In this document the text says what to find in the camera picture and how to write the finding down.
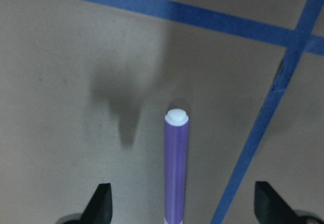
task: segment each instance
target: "black object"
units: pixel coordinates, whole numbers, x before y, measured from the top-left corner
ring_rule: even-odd
[[[254,212],[260,224],[324,224],[313,216],[299,217],[268,182],[256,182]]]
[[[112,219],[112,196],[109,183],[98,185],[80,220],[64,224],[110,224]]]

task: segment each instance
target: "blue line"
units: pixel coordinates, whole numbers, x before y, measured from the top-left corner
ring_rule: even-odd
[[[323,48],[322,50],[319,50],[317,47],[314,48],[314,43],[322,43],[323,39],[312,36],[310,33],[315,25],[323,4],[324,0],[307,0],[292,37],[291,44],[287,47],[281,70],[276,76],[257,120],[253,125],[231,178],[215,211],[211,224],[221,224],[223,222],[260,141],[287,89],[303,51],[307,47],[308,51],[316,50],[316,52],[322,52]]]
[[[168,0],[83,0],[243,38],[288,46],[292,30]]]

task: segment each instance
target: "purple cylinder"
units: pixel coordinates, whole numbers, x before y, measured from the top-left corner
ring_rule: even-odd
[[[165,118],[165,224],[182,224],[184,215],[189,117],[184,110]]]

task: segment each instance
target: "floor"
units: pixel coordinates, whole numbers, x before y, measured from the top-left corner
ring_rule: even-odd
[[[172,1],[288,30],[306,3]],[[62,224],[102,182],[112,224],[163,223],[171,106],[191,121],[185,223],[211,223],[285,46],[85,0],[0,0],[0,14],[0,223]],[[303,53],[224,224],[258,223],[257,180],[324,218],[323,73]]]

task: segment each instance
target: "purple marker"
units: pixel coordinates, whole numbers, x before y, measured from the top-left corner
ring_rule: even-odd
[[[183,224],[189,117],[172,109],[165,117],[165,224]]]

